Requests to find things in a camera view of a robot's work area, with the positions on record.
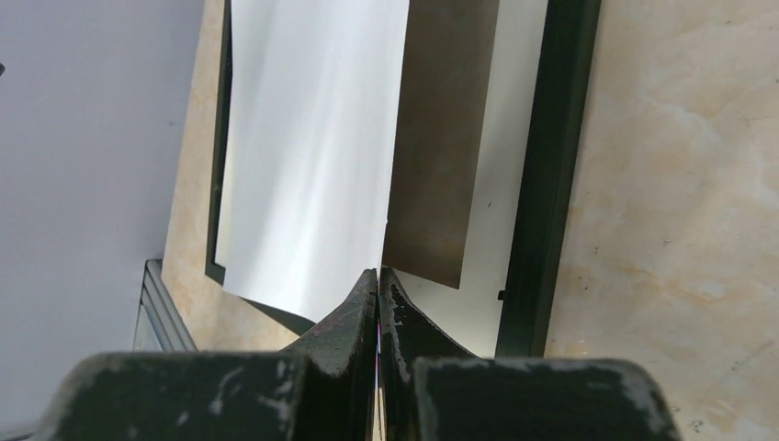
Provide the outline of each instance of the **beige marble surface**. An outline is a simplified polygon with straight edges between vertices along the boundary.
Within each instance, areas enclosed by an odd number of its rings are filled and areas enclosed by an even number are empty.
[[[548,336],[779,439],[779,2],[604,0]]]
[[[277,350],[297,336],[204,274],[223,0],[206,0],[168,227],[163,281],[200,350]]]

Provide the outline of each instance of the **black frame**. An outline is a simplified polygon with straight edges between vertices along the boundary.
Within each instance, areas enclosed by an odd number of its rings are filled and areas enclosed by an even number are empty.
[[[549,0],[496,356],[543,356],[600,0]]]

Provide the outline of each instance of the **sheet of paper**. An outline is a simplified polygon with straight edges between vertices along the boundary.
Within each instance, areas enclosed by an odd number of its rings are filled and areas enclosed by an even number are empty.
[[[317,322],[380,266],[408,0],[232,0],[224,289]]]

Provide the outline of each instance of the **gray wall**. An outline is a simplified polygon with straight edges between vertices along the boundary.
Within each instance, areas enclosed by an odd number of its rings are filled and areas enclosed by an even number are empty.
[[[164,249],[198,0],[0,1],[0,432],[130,350]]]

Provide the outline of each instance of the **brown panel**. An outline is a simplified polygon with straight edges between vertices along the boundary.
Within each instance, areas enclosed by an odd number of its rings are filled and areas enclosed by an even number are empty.
[[[412,0],[383,263],[459,288],[499,0]]]

